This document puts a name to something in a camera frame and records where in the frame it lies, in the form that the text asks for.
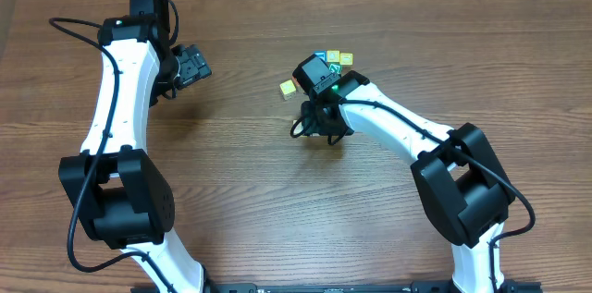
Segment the plain wooden block front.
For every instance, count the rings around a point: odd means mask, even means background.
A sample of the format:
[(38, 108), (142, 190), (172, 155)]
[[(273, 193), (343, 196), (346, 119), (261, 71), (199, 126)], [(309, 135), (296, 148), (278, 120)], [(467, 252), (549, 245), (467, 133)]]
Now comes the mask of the plain wooden block front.
[(294, 120), (294, 125), (293, 125), (293, 132), (294, 133), (300, 133), (303, 129), (302, 123), (298, 122), (297, 120)]

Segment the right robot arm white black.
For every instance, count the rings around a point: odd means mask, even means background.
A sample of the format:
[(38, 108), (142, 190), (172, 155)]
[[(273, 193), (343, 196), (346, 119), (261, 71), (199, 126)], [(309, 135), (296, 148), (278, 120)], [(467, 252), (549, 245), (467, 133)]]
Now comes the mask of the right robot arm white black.
[(360, 73), (330, 70), (318, 55), (292, 76), (308, 99), (290, 135), (317, 134), (335, 145), (361, 132), (395, 152), (411, 168), (428, 220), (452, 246), (453, 291), (500, 292), (498, 237), (515, 196), (485, 134), (470, 123), (425, 119)]

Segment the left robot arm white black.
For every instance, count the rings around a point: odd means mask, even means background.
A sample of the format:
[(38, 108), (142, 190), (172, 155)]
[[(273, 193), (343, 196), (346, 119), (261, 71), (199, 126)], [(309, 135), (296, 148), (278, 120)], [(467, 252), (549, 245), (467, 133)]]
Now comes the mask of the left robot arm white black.
[(212, 73), (199, 49), (177, 44), (171, 0), (129, 0), (129, 13), (98, 25), (102, 81), (79, 154), (61, 159), (59, 180), (73, 206), (67, 255), (84, 273), (130, 258), (155, 292), (214, 292), (205, 268), (173, 225), (172, 189), (147, 153), (149, 110), (160, 97)]

